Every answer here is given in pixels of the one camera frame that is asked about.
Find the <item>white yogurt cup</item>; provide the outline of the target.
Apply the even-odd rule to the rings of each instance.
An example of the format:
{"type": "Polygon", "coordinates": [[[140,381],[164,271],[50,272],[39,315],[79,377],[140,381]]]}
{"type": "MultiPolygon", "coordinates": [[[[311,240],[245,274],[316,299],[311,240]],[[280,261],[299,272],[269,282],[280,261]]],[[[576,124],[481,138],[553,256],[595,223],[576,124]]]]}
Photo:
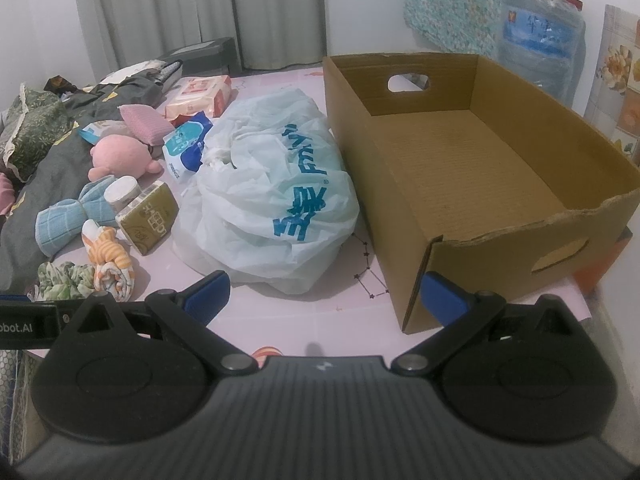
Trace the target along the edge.
{"type": "Polygon", "coordinates": [[[104,191],[104,200],[111,206],[115,214],[122,211],[141,193],[138,180],[131,176],[116,179],[104,191]]]}

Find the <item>pink plush toy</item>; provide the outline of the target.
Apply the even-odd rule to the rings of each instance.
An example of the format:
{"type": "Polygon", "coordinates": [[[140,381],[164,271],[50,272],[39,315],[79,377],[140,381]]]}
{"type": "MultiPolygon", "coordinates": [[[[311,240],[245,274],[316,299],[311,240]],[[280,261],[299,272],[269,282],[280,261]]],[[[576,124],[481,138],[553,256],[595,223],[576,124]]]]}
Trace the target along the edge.
{"type": "Polygon", "coordinates": [[[90,150],[92,167],[88,171],[90,182],[107,176],[134,177],[140,179],[146,174],[160,174],[163,171],[148,147],[132,136],[112,134],[99,140],[90,150]]]}

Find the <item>dark grey storage bin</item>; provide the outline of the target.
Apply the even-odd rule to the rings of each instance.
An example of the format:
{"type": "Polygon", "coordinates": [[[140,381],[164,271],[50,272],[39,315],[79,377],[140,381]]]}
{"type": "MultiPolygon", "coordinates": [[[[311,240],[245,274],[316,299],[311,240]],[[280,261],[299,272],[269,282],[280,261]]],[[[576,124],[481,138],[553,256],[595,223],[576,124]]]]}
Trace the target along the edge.
{"type": "Polygon", "coordinates": [[[241,62],[232,37],[191,44],[163,54],[166,63],[180,62],[183,76],[240,76],[241,62]]]}

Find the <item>orange white cloth bundle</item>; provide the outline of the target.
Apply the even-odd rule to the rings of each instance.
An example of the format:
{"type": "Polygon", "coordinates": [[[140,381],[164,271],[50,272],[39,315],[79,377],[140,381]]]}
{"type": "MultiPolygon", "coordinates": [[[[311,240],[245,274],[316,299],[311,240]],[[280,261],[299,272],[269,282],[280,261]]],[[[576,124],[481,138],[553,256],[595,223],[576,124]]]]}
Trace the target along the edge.
{"type": "Polygon", "coordinates": [[[117,302],[128,301],[134,292],[134,264],[117,239],[116,230],[87,220],[82,226],[81,239],[94,266],[94,290],[108,292],[117,302]]]}

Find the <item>red wet wipes pack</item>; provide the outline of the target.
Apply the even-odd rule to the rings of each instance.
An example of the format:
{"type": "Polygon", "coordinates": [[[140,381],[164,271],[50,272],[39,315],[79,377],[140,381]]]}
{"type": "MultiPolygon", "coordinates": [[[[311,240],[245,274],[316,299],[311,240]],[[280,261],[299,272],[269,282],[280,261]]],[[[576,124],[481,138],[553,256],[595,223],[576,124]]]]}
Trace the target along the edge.
{"type": "Polygon", "coordinates": [[[164,115],[168,120],[175,120],[179,116],[203,112],[208,118],[217,118],[224,114],[231,97],[232,84],[228,75],[192,77],[166,102],[164,115]]]}

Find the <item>green floral cloth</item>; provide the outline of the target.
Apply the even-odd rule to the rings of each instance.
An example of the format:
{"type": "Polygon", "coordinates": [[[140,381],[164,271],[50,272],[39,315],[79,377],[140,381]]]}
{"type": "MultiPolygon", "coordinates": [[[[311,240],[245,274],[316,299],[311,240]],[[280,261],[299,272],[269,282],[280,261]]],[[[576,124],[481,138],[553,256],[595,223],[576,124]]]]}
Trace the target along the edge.
{"type": "Polygon", "coordinates": [[[40,301],[85,299],[94,292],[94,266],[45,262],[38,268],[34,295],[40,301]]]}

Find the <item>grey curtain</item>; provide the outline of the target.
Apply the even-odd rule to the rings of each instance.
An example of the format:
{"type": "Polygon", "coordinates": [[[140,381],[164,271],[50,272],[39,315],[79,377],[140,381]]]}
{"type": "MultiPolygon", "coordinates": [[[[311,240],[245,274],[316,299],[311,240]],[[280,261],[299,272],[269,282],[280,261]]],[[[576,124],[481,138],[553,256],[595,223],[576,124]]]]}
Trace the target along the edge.
{"type": "Polygon", "coordinates": [[[100,75],[231,37],[243,67],[277,70],[326,55],[324,0],[76,0],[100,75]]]}

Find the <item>pink sponge block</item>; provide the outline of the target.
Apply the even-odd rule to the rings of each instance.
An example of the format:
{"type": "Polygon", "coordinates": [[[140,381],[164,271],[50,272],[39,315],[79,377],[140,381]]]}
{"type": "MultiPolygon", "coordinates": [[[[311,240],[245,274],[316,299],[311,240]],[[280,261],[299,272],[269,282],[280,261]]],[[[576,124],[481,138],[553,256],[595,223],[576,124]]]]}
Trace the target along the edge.
{"type": "Polygon", "coordinates": [[[125,104],[118,110],[131,133],[144,144],[162,145],[164,137],[175,131],[174,125],[149,105],[125,104]]]}

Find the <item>white plastic shopping bag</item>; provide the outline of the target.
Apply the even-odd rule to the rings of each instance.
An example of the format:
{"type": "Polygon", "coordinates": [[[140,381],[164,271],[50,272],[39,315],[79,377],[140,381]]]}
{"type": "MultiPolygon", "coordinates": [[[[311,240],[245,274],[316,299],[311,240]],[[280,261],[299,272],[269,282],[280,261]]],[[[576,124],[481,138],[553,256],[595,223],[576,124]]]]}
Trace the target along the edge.
{"type": "Polygon", "coordinates": [[[194,271],[309,292],[354,232],[359,203],[328,121],[299,89],[231,104],[206,133],[171,236],[194,271]]]}

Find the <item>blue checked towel bundle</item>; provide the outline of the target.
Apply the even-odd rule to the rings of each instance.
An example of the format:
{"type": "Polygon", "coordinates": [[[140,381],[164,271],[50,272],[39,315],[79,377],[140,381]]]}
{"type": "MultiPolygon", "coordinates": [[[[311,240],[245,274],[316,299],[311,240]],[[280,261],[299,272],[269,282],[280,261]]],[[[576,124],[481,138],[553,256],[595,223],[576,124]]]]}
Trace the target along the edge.
{"type": "Polygon", "coordinates": [[[77,198],[66,198],[37,214],[35,241],[47,258],[53,258],[81,233],[87,220],[98,226],[117,226],[113,208],[104,198],[106,189],[116,181],[114,176],[87,183],[77,198]]]}

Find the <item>brown cardboard box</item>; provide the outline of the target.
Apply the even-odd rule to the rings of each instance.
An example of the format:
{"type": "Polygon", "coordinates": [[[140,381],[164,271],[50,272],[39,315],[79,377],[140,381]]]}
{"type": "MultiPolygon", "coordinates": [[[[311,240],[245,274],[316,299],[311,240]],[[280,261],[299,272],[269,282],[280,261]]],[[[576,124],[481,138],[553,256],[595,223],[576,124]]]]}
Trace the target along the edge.
{"type": "Polygon", "coordinates": [[[605,257],[638,169],[579,115],[478,55],[331,56],[326,114],[400,328],[437,326],[421,283],[522,298],[605,257]]]}

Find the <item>green leaf pattern pillow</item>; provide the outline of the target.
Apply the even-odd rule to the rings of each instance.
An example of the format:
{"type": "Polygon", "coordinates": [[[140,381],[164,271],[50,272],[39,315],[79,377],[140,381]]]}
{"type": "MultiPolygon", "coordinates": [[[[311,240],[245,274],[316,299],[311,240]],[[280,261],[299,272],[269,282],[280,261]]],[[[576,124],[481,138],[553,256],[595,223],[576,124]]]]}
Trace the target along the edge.
{"type": "Polygon", "coordinates": [[[1,169],[27,182],[52,145],[70,131],[70,116],[52,92],[20,85],[1,133],[1,169]]]}

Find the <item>blue white diaper pack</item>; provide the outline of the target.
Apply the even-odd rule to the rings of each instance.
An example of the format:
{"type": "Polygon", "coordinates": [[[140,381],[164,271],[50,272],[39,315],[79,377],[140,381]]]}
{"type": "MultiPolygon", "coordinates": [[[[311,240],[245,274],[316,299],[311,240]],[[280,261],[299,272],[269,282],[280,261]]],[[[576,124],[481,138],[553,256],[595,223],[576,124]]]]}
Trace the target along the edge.
{"type": "Polygon", "coordinates": [[[198,112],[164,137],[166,169],[178,183],[189,180],[201,167],[204,140],[212,127],[206,114],[198,112]]]}

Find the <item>large blue water bottle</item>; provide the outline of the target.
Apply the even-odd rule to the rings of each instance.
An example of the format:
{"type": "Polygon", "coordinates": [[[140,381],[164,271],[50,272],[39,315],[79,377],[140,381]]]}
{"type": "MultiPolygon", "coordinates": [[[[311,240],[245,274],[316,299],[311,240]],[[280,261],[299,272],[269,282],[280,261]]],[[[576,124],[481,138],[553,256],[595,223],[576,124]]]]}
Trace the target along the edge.
{"type": "Polygon", "coordinates": [[[577,0],[501,0],[496,61],[567,107],[586,57],[577,0]]]}

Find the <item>gold tissue pack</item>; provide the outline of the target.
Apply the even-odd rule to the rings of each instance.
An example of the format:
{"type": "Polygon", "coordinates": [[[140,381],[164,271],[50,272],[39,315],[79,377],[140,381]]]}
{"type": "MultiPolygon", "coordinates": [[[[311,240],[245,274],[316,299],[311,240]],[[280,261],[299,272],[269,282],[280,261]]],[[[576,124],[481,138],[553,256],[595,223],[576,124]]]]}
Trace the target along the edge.
{"type": "Polygon", "coordinates": [[[115,219],[129,244],[145,256],[170,233],[178,211],[168,184],[156,180],[119,211],[115,219]]]}

